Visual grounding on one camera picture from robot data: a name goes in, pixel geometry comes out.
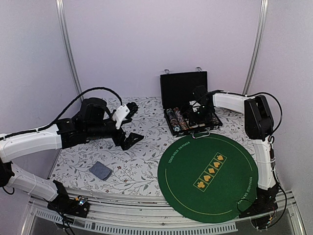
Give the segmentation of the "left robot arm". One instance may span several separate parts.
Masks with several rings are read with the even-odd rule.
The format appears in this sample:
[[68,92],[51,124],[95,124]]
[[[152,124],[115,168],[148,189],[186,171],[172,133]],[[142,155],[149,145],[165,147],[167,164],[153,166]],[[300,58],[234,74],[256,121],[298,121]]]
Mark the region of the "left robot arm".
[[132,121],[138,111],[134,102],[122,104],[112,112],[100,98],[84,99],[72,118],[57,119],[50,127],[0,136],[0,185],[21,189],[54,203],[61,212],[69,212],[73,203],[62,183],[45,180],[12,163],[13,159],[45,151],[67,149],[91,140],[111,138],[115,146],[128,150],[143,139],[127,135],[122,125]]

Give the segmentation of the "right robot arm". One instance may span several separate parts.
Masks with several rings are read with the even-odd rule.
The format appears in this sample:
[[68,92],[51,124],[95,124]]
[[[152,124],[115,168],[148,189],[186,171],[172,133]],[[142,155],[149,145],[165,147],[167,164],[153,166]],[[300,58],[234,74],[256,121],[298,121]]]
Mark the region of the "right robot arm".
[[266,97],[220,90],[204,93],[213,122],[175,132],[160,98],[138,98],[124,121],[126,186],[145,193],[155,183],[163,196],[231,194],[254,199],[264,213],[277,193],[271,139],[273,118]]

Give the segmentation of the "poker chip row far right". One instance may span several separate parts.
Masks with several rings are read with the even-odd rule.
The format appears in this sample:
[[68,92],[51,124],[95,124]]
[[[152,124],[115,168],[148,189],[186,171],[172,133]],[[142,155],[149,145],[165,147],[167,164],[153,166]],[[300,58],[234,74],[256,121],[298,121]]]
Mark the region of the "poker chip row far right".
[[216,116],[216,113],[215,113],[215,112],[212,112],[210,115],[211,115],[211,123],[212,123],[214,126],[219,126],[219,125],[221,125],[221,122],[220,122],[219,118]]

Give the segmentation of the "poker chip row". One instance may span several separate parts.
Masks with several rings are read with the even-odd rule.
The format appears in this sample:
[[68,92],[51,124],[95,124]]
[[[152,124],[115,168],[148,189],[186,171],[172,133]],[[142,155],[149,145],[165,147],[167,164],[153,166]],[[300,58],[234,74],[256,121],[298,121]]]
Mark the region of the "poker chip row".
[[181,127],[179,125],[179,122],[178,122],[175,114],[174,114],[174,111],[172,109],[167,109],[166,110],[166,114],[167,114],[167,116],[169,118],[169,121],[170,121],[170,124],[171,124],[173,130],[175,132],[181,131]]
[[173,111],[174,111],[174,114],[178,120],[178,123],[179,123],[181,129],[182,130],[188,130],[189,127],[188,127],[183,115],[181,114],[180,109],[178,107],[176,107],[173,109]]
[[211,115],[211,123],[212,123],[214,126],[219,126],[219,125],[221,125],[221,122],[220,122],[219,118],[216,116],[216,113],[215,113],[215,112],[212,112],[210,115]]

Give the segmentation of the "black poker chip case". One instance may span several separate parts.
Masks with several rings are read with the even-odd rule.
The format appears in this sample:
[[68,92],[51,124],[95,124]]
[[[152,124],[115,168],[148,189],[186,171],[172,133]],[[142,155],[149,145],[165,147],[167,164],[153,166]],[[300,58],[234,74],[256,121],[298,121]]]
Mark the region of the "black poker chip case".
[[[198,126],[198,127],[189,127],[188,130],[182,130],[179,132],[175,132],[170,124],[169,118],[166,114],[167,109],[174,109],[178,107],[180,109],[181,114],[183,115],[187,125],[187,111],[190,108],[190,104],[195,102],[194,95],[192,91],[197,86],[205,86],[208,89],[208,76],[206,71],[202,71],[201,68],[198,68],[198,71],[190,71],[190,72],[181,72],[181,73],[169,73],[169,71],[165,71],[164,74],[160,75],[160,90],[161,90],[161,101],[164,117],[166,122],[170,128],[171,134],[174,137],[181,137],[186,135],[194,135],[200,132],[209,133],[212,130],[216,130],[222,127],[221,125],[215,127],[207,127],[207,126]],[[213,95],[216,91],[210,92],[208,91],[209,96],[211,98],[211,102],[213,104]]]

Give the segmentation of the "poker chip row far left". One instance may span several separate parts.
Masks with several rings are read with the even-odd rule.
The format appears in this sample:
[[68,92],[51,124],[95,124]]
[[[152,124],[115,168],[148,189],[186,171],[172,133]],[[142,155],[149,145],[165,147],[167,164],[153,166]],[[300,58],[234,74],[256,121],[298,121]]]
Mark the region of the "poker chip row far left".
[[170,124],[171,124],[173,130],[175,132],[181,131],[181,127],[179,125],[179,122],[178,122],[175,114],[174,114],[174,111],[172,109],[167,109],[166,110],[166,114],[167,114],[167,116],[169,118],[169,121],[170,121]]

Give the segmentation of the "blue grey folded cloth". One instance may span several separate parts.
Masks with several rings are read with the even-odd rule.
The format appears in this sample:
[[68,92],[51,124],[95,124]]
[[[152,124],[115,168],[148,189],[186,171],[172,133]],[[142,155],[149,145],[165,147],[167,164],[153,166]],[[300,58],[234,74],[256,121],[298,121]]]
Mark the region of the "blue grey folded cloth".
[[89,169],[89,171],[98,179],[103,180],[103,181],[106,181],[112,174],[112,170],[99,161],[97,161]]

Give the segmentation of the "green round poker mat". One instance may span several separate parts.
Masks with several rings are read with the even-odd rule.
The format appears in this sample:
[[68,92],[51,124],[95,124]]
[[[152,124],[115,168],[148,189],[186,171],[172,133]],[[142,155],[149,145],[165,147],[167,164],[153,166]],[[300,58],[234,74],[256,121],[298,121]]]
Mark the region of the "green round poker mat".
[[222,223],[255,202],[259,177],[255,160],[241,144],[210,134],[172,143],[160,158],[157,178],[175,211],[198,222]]

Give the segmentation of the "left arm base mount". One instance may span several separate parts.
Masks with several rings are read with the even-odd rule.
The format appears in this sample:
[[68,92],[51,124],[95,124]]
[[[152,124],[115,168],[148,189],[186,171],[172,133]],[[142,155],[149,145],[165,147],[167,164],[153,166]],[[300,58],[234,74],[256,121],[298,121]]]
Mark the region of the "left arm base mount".
[[47,208],[60,214],[68,214],[87,218],[90,203],[85,196],[78,195],[71,199],[61,182],[53,180],[57,188],[57,196],[53,201],[48,201]]

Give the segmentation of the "right aluminium frame post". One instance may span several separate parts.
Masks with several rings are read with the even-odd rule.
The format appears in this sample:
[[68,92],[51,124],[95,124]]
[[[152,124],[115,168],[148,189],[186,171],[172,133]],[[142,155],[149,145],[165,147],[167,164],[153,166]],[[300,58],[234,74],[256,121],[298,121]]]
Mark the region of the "right aluminium frame post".
[[249,90],[252,84],[252,80],[253,80],[256,65],[257,65],[258,55],[259,55],[259,51],[261,48],[262,37],[263,37],[265,26],[266,26],[267,12],[268,12],[268,0],[261,0],[254,47],[253,47],[252,57],[250,60],[250,64],[249,64],[249,68],[248,68],[248,72],[246,76],[246,81],[245,81],[243,92],[242,92],[243,95],[247,95],[249,93]]

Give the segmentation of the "aluminium frame post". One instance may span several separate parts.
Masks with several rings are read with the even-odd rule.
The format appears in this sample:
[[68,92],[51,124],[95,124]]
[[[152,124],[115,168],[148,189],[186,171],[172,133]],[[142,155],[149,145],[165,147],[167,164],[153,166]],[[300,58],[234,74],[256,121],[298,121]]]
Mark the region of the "aluminium frame post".
[[243,92],[242,92],[243,95],[247,95],[249,93],[249,90],[252,84],[252,80],[253,80],[256,65],[257,65],[258,55],[259,55],[259,51],[261,48],[262,37],[263,37],[265,26],[266,26],[267,12],[268,12],[268,0],[261,0],[254,47],[253,47],[252,57],[250,60],[250,64],[249,64],[249,68],[248,68],[248,72],[246,76],[246,81],[245,81]]
[[57,15],[58,15],[59,26],[61,30],[61,36],[62,36],[64,47],[65,47],[65,52],[67,56],[67,61],[68,61],[71,77],[73,80],[76,93],[80,94],[82,92],[82,88],[81,88],[80,80],[78,77],[78,73],[77,73],[77,69],[76,69],[76,65],[74,61],[74,56],[72,53],[69,33],[67,29],[64,1],[56,0],[55,2],[56,2],[56,10],[57,10]]

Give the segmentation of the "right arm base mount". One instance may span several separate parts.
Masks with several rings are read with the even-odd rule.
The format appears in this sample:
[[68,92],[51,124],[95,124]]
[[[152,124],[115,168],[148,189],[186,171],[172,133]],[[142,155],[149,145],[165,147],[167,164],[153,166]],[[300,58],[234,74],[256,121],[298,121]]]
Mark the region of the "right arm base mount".
[[[251,217],[254,215],[260,215],[266,212],[276,213],[278,205],[276,203],[276,195],[279,191],[279,186],[275,185],[268,190],[257,188],[257,197],[255,201],[250,205],[246,210],[239,208],[240,214],[239,218]],[[258,230],[267,229],[271,221],[273,220],[273,215],[267,215],[251,220],[251,223],[254,228]]]

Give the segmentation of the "left aluminium frame post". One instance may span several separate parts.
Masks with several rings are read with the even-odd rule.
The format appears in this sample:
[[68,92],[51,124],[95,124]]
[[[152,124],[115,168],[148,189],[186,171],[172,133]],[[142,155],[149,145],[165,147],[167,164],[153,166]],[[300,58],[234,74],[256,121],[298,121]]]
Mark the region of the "left aluminium frame post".
[[56,10],[57,10],[57,15],[58,15],[59,26],[61,30],[61,36],[62,36],[64,47],[65,47],[65,52],[67,56],[67,61],[68,61],[71,77],[73,80],[76,93],[80,94],[82,92],[82,88],[81,88],[80,80],[78,77],[78,73],[77,73],[77,69],[76,69],[76,65],[74,61],[74,56],[72,53],[69,33],[67,29],[64,1],[56,0],[55,2],[56,2]]

